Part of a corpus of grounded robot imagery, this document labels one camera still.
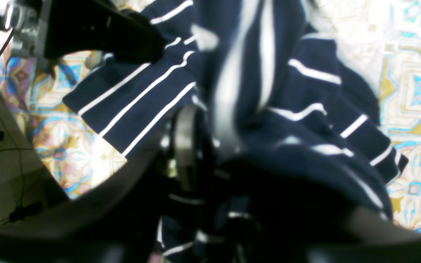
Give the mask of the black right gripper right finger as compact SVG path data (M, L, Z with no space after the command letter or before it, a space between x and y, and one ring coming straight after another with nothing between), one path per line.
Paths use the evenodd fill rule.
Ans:
M421 234L382 219L336 186L337 172L295 160L243 158L220 166L233 193L250 196L253 221L238 228L235 257L248 263L421 263Z

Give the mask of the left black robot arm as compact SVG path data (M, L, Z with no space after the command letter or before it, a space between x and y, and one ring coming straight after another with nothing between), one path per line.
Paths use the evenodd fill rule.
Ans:
M159 216L174 122L198 93L192 0L157 0L119 11L109 0L0 0L0 30L18 56L107 54L63 101L126 165L75 201L0 230L0 263L148 263Z

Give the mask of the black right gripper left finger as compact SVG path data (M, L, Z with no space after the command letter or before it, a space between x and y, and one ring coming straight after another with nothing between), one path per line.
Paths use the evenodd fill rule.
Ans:
M185 106L137 148L112 177L84 196L0 230L0 263L146 263L167 197L185 175L200 110Z

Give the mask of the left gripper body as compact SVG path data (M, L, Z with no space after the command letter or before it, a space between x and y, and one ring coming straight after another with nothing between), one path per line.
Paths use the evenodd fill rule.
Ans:
M45 58L100 50L120 60L144 63L159 59L166 41L139 12L118 9L110 0L46 0Z

